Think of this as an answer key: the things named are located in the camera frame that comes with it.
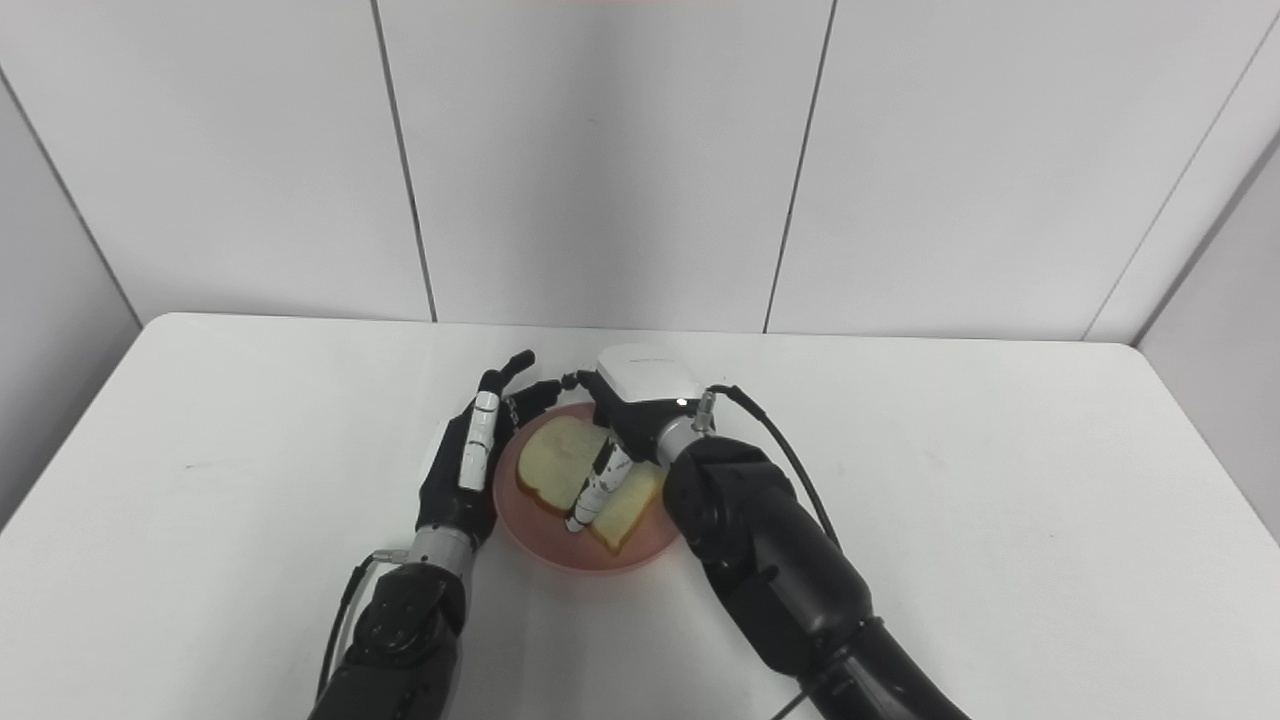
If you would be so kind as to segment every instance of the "white bread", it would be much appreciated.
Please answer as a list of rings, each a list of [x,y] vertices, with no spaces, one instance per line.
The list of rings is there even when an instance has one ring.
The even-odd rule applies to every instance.
[[[553,418],[538,429],[516,464],[521,489],[543,507],[563,515],[573,507],[591,462],[608,430],[577,418]],[[608,505],[590,525],[591,534],[617,555],[645,509],[662,489],[667,473],[652,462],[636,462],[613,491]]]
[[[520,452],[522,488],[549,510],[568,512],[609,432],[577,418],[550,419]]]
[[[631,537],[631,532],[640,524],[645,509],[658,496],[666,478],[666,470],[653,462],[632,465],[622,484],[613,491],[609,503],[591,523],[591,534],[603,542],[604,547],[609,548],[613,555],[621,552],[622,546]]]

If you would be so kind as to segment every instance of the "plate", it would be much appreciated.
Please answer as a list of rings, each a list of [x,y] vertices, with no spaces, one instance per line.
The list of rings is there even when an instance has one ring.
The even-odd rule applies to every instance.
[[[520,454],[538,428],[562,416],[590,423],[594,407],[590,402],[554,407],[521,428],[498,459],[498,468],[493,475],[494,505],[498,509],[498,518],[516,539],[516,544],[538,560],[570,573],[588,575],[626,573],[657,557],[680,534],[667,516],[660,497],[649,503],[644,516],[640,518],[640,524],[623,543],[622,550],[613,555],[590,530],[571,533],[564,529],[564,518],[538,505],[530,495],[520,489],[516,480]]]

